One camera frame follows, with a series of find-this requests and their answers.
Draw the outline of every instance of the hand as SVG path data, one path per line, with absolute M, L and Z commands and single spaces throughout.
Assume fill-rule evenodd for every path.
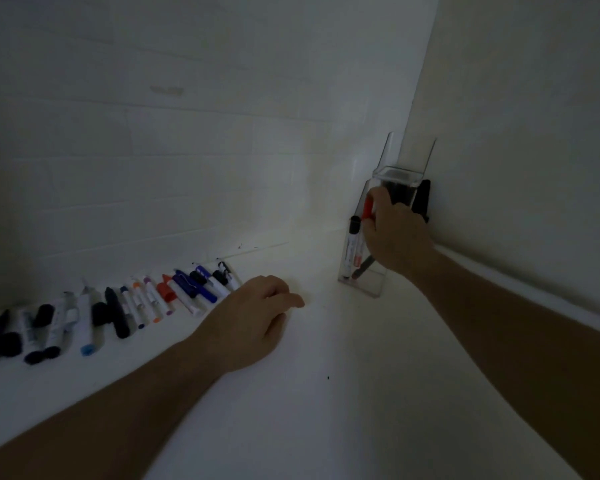
M 376 203 L 376 221 L 364 219 L 362 228 L 371 256 L 409 280 L 426 272 L 438 252 L 422 216 L 403 203 L 392 205 L 384 187 L 375 187 L 368 195 Z
M 218 372 L 237 371 L 266 355 L 278 345 L 286 311 L 302 308 L 300 295 L 289 293 L 286 282 L 275 276 L 257 276 L 215 307 L 192 338 L 204 347 Z

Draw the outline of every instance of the person's left arm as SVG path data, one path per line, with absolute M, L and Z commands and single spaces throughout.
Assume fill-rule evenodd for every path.
M 224 373 L 268 355 L 299 295 L 259 276 L 182 342 L 0 447 L 0 479 L 139 479 L 183 416 Z

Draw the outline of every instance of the forearm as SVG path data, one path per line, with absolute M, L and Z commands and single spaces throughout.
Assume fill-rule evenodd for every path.
M 600 478 L 600 333 L 438 256 L 409 278 L 512 407 L 584 478 Z
M 138 479 L 220 373 L 196 335 L 0 448 L 0 479 Z

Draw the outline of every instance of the white brick wall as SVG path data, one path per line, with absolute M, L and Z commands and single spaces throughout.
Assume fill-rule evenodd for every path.
M 0 306 L 343 226 L 437 0 L 0 0 Z

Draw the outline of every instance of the person's left hand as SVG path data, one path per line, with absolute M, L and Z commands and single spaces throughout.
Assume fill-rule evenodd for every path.
M 304 300 L 289 292 L 286 282 L 257 276 L 224 298 L 191 338 L 220 374 L 236 371 L 272 352 L 282 338 L 285 312 L 293 306 L 302 308 Z

